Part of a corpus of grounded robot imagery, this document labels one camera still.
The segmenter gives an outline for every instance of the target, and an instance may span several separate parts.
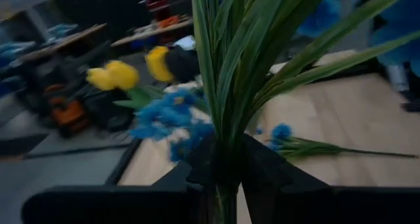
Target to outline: yellow flower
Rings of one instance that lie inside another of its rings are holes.
[[[115,89],[116,87],[111,80],[109,73],[102,68],[92,68],[88,70],[86,80],[103,91]]]
[[[140,76],[136,68],[120,60],[111,60],[105,66],[114,85],[122,90],[129,90],[136,86]]]
[[[168,53],[167,47],[157,46],[146,55],[147,68],[153,78],[163,81],[172,82],[174,76],[168,70],[165,63],[165,55]]]

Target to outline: green stem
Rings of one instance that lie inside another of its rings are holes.
[[[216,185],[218,212],[213,223],[236,224],[237,189]]]
[[[343,152],[353,152],[358,154],[373,154],[373,155],[382,155],[382,156],[395,156],[395,157],[402,157],[402,158],[419,158],[418,155],[412,154],[400,154],[395,152],[373,152],[373,151],[365,151],[365,150],[358,150],[358,149],[350,149],[350,148],[342,148]]]

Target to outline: wooden tabletop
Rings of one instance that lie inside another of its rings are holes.
[[[69,45],[70,43],[78,41],[78,40],[88,36],[89,34],[92,34],[96,31],[102,29],[105,26],[106,26],[106,24],[99,24],[99,25],[95,24],[94,26],[92,26],[92,27],[90,27],[86,30],[83,30],[82,32],[78,32],[78,33],[75,33],[75,34],[72,34],[72,35],[69,35],[69,36],[65,37],[58,44],[51,45],[49,47],[45,47],[45,48],[42,48],[40,50],[33,51],[33,52],[30,52],[30,53],[28,53],[24,56],[21,56],[19,58],[19,60],[21,60],[21,61],[35,60],[35,59],[41,58],[43,56],[51,55],[51,54],[57,52],[59,49]]]
[[[176,29],[179,29],[179,28],[189,26],[192,23],[193,23],[192,20],[186,20],[184,22],[181,22],[181,23],[178,23],[178,24],[173,24],[173,25],[168,26],[166,28],[158,28],[158,29],[153,30],[153,31],[134,34],[132,36],[124,37],[123,39],[120,39],[120,40],[112,43],[111,46],[115,47],[115,46],[118,46],[118,45],[129,43],[129,42],[134,41],[134,40],[146,39],[146,38],[148,38],[150,36],[153,36],[153,35],[157,35],[157,34],[161,34],[161,33],[164,33],[164,32],[168,32],[168,31],[172,31],[172,30],[176,30]]]
[[[264,141],[283,122],[306,139],[345,148],[420,154],[420,115],[403,111],[400,104],[405,101],[378,74],[313,83],[266,103],[259,121],[265,133],[255,137]],[[166,140],[144,140],[119,184],[157,181],[174,166],[168,160],[168,148]],[[293,164],[330,185],[420,187],[420,159],[345,154],[314,156]],[[242,189],[238,223],[250,223]]]

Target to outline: black table edge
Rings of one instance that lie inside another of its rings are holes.
[[[131,142],[129,148],[124,152],[119,159],[117,166],[111,172],[111,175],[106,179],[105,185],[118,185],[121,176],[124,174],[125,169],[130,164],[131,158],[134,156],[141,143],[142,139],[135,139]]]

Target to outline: floor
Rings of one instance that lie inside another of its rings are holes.
[[[125,56],[122,60],[137,67],[141,75],[141,85],[152,84],[154,79],[148,74],[142,53]],[[0,139],[36,133],[49,134],[29,153],[31,156],[50,154],[63,149],[124,145],[132,140],[130,137],[114,136],[94,128],[89,128],[70,140],[61,139],[55,130],[41,127],[37,117],[20,107],[12,95],[0,99],[0,114]],[[125,149],[39,157],[23,161],[0,160],[0,223],[21,223],[22,204],[31,195],[43,189],[55,185],[103,185]]]
[[[342,0],[343,15],[348,14],[356,0]],[[366,48],[368,23],[362,24],[355,32],[347,36],[331,51]],[[153,79],[148,77],[144,67],[142,55],[131,55],[123,59],[125,62],[137,66],[141,74],[140,84],[151,84]],[[8,123],[1,123],[0,138],[19,137],[28,133],[50,133],[47,142],[61,146],[62,141],[56,139],[54,132],[46,131],[37,126],[36,118],[22,109],[18,109],[13,100],[0,101],[0,113],[15,115]],[[78,140],[78,146],[88,139]],[[21,223],[20,207],[32,194],[55,185],[101,185],[105,182],[117,161],[125,151],[105,150],[67,156],[36,158],[32,160],[0,161],[0,223]]]

